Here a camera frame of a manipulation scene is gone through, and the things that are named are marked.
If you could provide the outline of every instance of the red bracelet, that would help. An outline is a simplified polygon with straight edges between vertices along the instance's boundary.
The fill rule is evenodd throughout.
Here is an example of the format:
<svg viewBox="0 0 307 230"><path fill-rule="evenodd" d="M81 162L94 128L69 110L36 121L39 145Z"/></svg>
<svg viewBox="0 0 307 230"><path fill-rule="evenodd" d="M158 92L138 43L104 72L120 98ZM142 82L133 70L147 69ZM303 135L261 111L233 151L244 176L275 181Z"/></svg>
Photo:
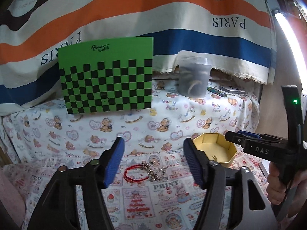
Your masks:
<svg viewBox="0 0 307 230"><path fill-rule="evenodd" d="M144 166L142 164L136 164L136 165L132 165L131 167L129 168L126 168L125 172L124 172L124 179L127 181L127 182L131 182L131 183L134 183L134 182L142 182L144 180L147 180L149 177L145 177L143 179L140 179L140 180L135 180L135 179L132 179L131 177L127 176L127 172L128 170L133 170L133 169L137 169L137 168L143 168Z"/></svg>

